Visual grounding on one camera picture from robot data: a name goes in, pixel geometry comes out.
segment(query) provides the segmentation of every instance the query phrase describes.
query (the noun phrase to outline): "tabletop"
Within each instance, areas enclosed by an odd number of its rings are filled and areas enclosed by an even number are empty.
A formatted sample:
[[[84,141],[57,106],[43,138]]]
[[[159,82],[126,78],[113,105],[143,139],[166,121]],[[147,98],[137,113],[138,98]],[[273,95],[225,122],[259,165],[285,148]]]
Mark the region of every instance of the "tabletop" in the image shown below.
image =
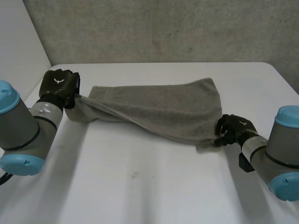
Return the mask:
[[[243,116],[268,138],[281,106],[298,94],[266,63],[62,64],[94,85],[184,84],[211,77],[223,113]],[[26,100],[38,100],[40,84]],[[299,202],[283,202],[238,167],[240,148],[196,151],[129,123],[75,123],[64,115],[43,171],[1,186],[4,224],[294,224]]]

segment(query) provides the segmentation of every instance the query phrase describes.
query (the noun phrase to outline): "wall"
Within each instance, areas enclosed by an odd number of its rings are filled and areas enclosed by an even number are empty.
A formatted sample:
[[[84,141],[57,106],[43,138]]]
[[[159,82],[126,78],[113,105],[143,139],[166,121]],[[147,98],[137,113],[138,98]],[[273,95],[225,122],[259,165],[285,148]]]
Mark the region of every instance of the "wall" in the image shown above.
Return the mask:
[[[298,0],[24,0],[52,65],[267,62],[299,91]]]
[[[0,79],[26,99],[49,68],[22,0],[0,0]]]

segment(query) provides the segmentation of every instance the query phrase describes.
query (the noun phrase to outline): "gray towel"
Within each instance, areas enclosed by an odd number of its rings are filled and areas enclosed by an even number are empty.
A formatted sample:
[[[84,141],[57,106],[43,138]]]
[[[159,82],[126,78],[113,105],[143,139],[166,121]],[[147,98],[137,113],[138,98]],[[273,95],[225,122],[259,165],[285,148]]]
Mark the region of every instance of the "gray towel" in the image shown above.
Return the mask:
[[[180,85],[94,86],[88,98],[76,95],[75,104],[65,110],[72,121],[133,122],[166,138],[204,147],[216,138],[214,127],[222,116],[211,78]]]

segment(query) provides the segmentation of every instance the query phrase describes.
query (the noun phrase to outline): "robotic arm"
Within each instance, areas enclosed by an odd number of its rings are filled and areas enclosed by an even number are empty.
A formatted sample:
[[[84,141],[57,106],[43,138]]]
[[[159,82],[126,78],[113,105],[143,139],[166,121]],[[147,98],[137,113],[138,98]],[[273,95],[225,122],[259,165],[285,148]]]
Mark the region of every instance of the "robotic arm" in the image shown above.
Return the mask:
[[[46,72],[39,90],[40,99],[29,111],[18,92],[9,83],[0,81],[0,147],[4,150],[0,167],[10,177],[36,175],[41,171],[63,108],[74,107],[74,94],[79,94],[79,85],[78,73]]]
[[[18,92],[0,80],[0,147],[4,150],[0,168],[6,173],[0,185],[12,175],[36,175],[47,159],[63,108],[75,106],[80,76],[70,70],[48,71],[44,75],[40,99],[29,111]],[[299,106],[279,109],[270,139],[259,136],[253,124],[242,117],[223,115],[216,126],[220,135],[214,144],[241,146],[239,166],[256,171],[279,199],[299,200]]]
[[[299,200],[299,106],[279,109],[269,140],[257,134],[251,121],[224,114],[216,126],[215,146],[241,146],[239,166],[256,171],[269,190],[284,201]]]

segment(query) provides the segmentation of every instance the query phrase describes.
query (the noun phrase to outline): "blue joint cover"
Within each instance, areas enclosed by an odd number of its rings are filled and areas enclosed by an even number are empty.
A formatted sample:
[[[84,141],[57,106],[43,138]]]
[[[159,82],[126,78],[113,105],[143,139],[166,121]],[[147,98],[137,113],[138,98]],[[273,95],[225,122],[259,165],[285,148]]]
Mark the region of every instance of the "blue joint cover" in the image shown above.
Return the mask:
[[[19,176],[32,176],[38,174],[43,166],[45,160],[25,154],[8,154],[0,159],[0,168],[9,174]]]
[[[19,101],[20,95],[11,84],[0,80],[0,114],[13,109]]]
[[[269,190],[280,200],[299,200],[299,172],[288,172],[276,176],[269,183]]]
[[[299,106],[283,106],[275,117],[275,122],[286,126],[299,128]]]

